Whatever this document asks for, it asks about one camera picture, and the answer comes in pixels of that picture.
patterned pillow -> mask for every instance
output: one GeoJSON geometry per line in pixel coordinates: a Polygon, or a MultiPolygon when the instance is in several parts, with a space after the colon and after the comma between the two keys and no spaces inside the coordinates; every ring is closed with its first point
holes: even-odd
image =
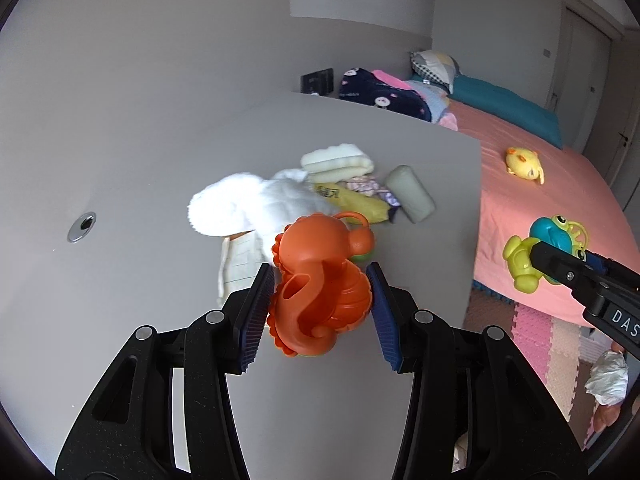
{"type": "Polygon", "coordinates": [[[453,80],[460,73],[455,59],[435,50],[411,53],[411,65],[420,77],[432,81],[453,93],[453,80]]]}

orange seahorse toy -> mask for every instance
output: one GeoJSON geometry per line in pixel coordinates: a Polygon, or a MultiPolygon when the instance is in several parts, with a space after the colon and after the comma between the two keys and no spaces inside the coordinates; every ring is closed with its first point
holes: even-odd
{"type": "Polygon", "coordinates": [[[276,236],[271,248],[282,282],[271,297],[267,324],[285,355],[322,355],[337,335],[362,323],[371,308],[366,275],[349,258],[367,254],[375,244],[360,213],[314,213],[298,218],[276,236]],[[350,231],[340,218],[358,219],[350,231]]]}

pink bed sheet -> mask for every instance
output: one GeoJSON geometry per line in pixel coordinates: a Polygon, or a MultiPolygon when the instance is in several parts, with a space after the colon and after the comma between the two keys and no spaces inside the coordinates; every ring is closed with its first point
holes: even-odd
{"type": "Polygon", "coordinates": [[[482,200],[474,277],[519,303],[566,321],[588,326],[583,308],[565,286],[540,280],[538,290],[524,294],[502,259],[502,249],[513,235],[525,238],[531,223],[541,216],[561,214],[581,222],[589,232],[588,249],[640,271],[640,253],[622,209],[591,163],[570,149],[548,142],[491,114],[451,102],[458,129],[480,141],[482,200]],[[545,183],[508,174],[504,155],[510,146],[535,150],[545,170],[545,183]]]}

gray table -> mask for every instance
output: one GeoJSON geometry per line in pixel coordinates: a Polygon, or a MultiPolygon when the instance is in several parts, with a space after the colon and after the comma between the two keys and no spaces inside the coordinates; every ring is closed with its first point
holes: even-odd
{"type": "MultiPolygon", "coordinates": [[[[148,180],[95,194],[92,232],[59,245],[30,276],[38,287],[16,295],[0,324],[2,398],[48,466],[137,326],[172,330],[215,307],[221,242],[190,228],[191,195],[239,171],[270,177],[340,142],[366,152],[377,174],[409,164],[423,181],[436,212],[420,224],[399,213],[395,224],[376,225],[375,258],[389,283],[461,325],[478,236],[479,143],[386,110],[281,94],[183,146],[148,180]]],[[[390,370],[370,320],[320,358],[286,358],[265,332],[249,372],[229,378],[229,389],[252,478],[390,478],[412,377],[390,370]]],[[[185,466],[179,414],[175,426],[185,466]]]]}

yellow package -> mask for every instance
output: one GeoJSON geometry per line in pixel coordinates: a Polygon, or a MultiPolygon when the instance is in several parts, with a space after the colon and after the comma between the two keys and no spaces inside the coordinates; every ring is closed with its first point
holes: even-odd
{"type": "MultiPolygon", "coordinates": [[[[346,189],[337,184],[314,184],[316,193],[334,203],[340,211],[355,211],[366,218],[370,224],[389,220],[390,205],[374,196],[346,189]]],[[[345,218],[347,222],[358,223],[355,218],[345,218]]]]}

